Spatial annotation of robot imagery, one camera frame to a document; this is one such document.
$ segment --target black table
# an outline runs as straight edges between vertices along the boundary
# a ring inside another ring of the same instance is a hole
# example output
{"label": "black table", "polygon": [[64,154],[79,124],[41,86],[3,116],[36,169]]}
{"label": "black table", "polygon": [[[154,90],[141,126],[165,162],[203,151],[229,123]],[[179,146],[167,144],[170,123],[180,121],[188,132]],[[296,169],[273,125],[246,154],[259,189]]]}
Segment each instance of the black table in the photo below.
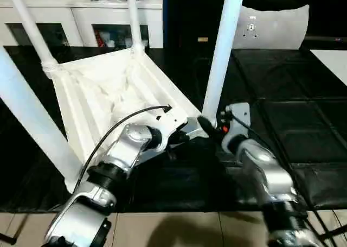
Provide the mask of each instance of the black table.
{"label": "black table", "polygon": [[[52,48],[60,62],[112,51]],[[52,82],[33,48],[7,47],[58,127],[64,132]],[[202,109],[211,59],[149,49],[148,55]],[[220,108],[249,102],[252,128],[277,157],[290,161],[318,209],[347,208],[347,87],[305,50],[236,50]],[[68,199],[63,177],[0,103],[1,212],[55,212]],[[144,163],[132,173],[117,212],[257,210],[239,163],[209,139],[196,138]]]}

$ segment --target metal bracket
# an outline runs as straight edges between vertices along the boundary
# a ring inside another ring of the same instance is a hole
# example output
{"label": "metal bracket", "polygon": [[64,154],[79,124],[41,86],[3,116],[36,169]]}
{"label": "metal bracket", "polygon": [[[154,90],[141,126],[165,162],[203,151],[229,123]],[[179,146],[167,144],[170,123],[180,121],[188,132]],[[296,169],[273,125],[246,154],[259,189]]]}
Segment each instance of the metal bracket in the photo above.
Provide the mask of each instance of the metal bracket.
{"label": "metal bracket", "polygon": [[102,162],[121,168],[128,175],[138,161],[140,153],[151,141],[152,135],[145,125],[127,124],[117,141],[103,156]]}
{"label": "metal bracket", "polygon": [[243,141],[236,153],[243,171],[253,183],[260,204],[275,201],[296,201],[293,180],[268,149],[252,139]]}
{"label": "metal bracket", "polygon": [[163,114],[155,128],[160,130],[162,134],[162,142],[155,149],[156,152],[163,152],[168,145],[169,137],[181,126],[187,123],[187,116],[178,107],[174,107],[167,113]]}
{"label": "metal bracket", "polygon": [[[232,112],[235,117],[240,119],[242,122],[244,122],[247,126],[250,126],[250,111],[249,111],[249,104],[247,102],[244,103],[235,103],[230,104],[226,106],[226,110],[224,112]],[[239,122],[232,119],[230,121],[230,128],[229,132],[225,135],[225,137],[222,140],[222,148],[227,153],[232,153],[228,149],[228,144],[230,140],[232,140],[234,137],[238,135],[244,135],[248,137],[248,129],[246,129],[244,126],[242,126]]]}

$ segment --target black base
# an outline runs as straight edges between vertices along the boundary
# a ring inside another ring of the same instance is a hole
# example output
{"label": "black base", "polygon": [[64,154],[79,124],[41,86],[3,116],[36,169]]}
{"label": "black base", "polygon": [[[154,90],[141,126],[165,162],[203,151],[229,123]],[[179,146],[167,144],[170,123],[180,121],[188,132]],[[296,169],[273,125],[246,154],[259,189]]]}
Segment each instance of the black base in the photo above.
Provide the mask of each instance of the black base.
{"label": "black base", "polygon": [[5,242],[11,245],[15,245],[17,243],[17,238],[12,238],[7,235],[3,235],[0,233],[0,242]]}

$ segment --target white pole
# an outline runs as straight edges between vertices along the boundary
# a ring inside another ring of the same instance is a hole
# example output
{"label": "white pole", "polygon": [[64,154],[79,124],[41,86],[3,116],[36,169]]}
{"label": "white pole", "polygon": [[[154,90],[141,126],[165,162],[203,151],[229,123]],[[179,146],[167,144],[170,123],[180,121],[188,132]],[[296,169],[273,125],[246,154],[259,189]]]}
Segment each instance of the white pole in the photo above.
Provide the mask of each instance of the white pole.
{"label": "white pole", "polygon": [[58,63],[50,53],[46,42],[44,41],[35,21],[33,20],[32,15],[30,14],[28,8],[25,6],[23,0],[12,0],[12,2],[22,19],[23,27],[27,32],[31,43],[33,44],[38,56],[41,59],[43,70],[50,78],[49,74],[46,72],[46,68],[48,69],[48,71],[52,70],[52,68],[54,68],[56,65],[58,66]]}
{"label": "white pole", "polygon": [[79,161],[2,46],[0,48],[0,97],[65,177],[66,185],[71,189],[76,182],[82,162]]}
{"label": "white pole", "polygon": [[207,117],[214,124],[216,122],[217,109],[233,47],[241,5],[242,0],[224,0],[210,77],[208,79],[205,101],[202,109],[202,115]]}
{"label": "white pole", "polygon": [[132,48],[135,53],[142,53],[144,46],[141,40],[141,30],[139,23],[139,15],[136,7],[136,0],[127,0],[130,13],[130,28],[132,36]]}

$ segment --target black cable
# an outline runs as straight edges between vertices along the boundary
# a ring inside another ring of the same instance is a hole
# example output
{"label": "black cable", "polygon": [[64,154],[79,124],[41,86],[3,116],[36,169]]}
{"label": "black cable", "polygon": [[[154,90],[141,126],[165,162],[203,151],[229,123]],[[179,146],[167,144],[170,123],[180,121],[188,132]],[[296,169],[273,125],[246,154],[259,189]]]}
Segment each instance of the black cable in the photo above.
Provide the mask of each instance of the black cable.
{"label": "black cable", "polygon": [[[338,221],[338,223],[340,224],[340,227],[342,227],[342,223],[341,223],[340,219],[338,218],[338,216],[337,216],[336,212],[335,212],[334,210],[332,210],[332,212],[333,212],[333,214],[334,214],[334,216],[335,216],[336,220],[337,220],[337,221]],[[346,242],[347,242],[347,237],[346,237],[346,234],[345,234],[345,233],[343,233],[343,236],[345,237],[345,240],[346,240]]]}
{"label": "black cable", "polygon": [[[269,146],[269,144],[268,144],[257,132],[255,132],[255,130],[253,130],[253,129],[252,129],[250,126],[248,126],[245,122],[243,122],[242,120],[240,120],[239,118],[237,118],[232,112],[228,112],[228,113],[231,114],[232,117],[233,117],[241,126],[243,126],[244,128],[248,129],[253,135],[255,135],[255,136],[256,136],[256,137],[257,137],[268,149],[269,149],[269,150],[273,151],[273,150],[271,149],[271,147]],[[295,179],[295,178],[296,178],[296,175],[295,175],[295,172],[294,172],[294,169],[293,169],[292,165],[289,163],[289,161],[286,161],[286,165],[287,165],[287,167],[288,167],[287,171],[288,171],[289,175],[290,175],[293,179]],[[297,187],[298,187],[298,191],[299,191],[302,195],[304,195],[304,194],[303,194],[303,193],[304,193],[304,190],[302,189],[301,184],[299,183],[299,181],[298,181],[297,179],[295,179],[295,180],[296,180],[296,184],[297,184]],[[312,209],[312,212],[313,212],[314,215],[317,217],[317,219],[318,219],[319,223],[321,224],[321,226],[322,226],[324,232],[329,236],[329,239],[330,239],[330,241],[331,241],[333,247],[337,247],[335,240],[334,240],[333,237],[331,236],[330,231],[327,229],[325,223],[323,222],[323,220],[322,220],[322,218],[320,217],[320,215],[319,215],[319,213],[317,212],[317,210],[316,210],[315,208],[313,208],[313,209]],[[315,229],[314,229],[314,232],[313,232],[313,233],[314,233],[315,235],[319,235],[318,232],[317,232]]]}
{"label": "black cable", "polygon": [[84,164],[84,166],[82,167],[82,170],[80,172],[80,175],[78,177],[75,189],[74,189],[74,193],[76,192],[77,188],[79,187],[79,185],[81,184],[82,178],[93,158],[93,156],[95,155],[95,153],[99,150],[100,146],[102,145],[102,143],[105,141],[105,139],[112,133],[113,130],[115,130],[119,125],[123,124],[125,121],[127,121],[128,119],[130,119],[131,117],[143,113],[145,111],[149,111],[149,110],[156,110],[156,109],[165,109],[165,110],[170,110],[171,107],[170,106],[154,106],[154,107],[147,107],[145,109],[142,110],[138,110],[128,116],[126,116],[125,118],[121,119],[119,122],[115,123],[115,125],[113,125],[108,132],[106,132],[104,134],[104,136],[101,138],[101,140],[99,141],[99,143],[95,146],[94,150],[92,151],[91,155],[89,156],[89,158],[87,159],[86,163]]}
{"label": "black cable", "polygon": [[223,233],[223,226],[222,226],[222,220],[221,220],[221,213],[218,212],[218,221],[219,221],[219,228],[221,230],[221,234],[222,234],[222,246],[224,247],[224,233]]}

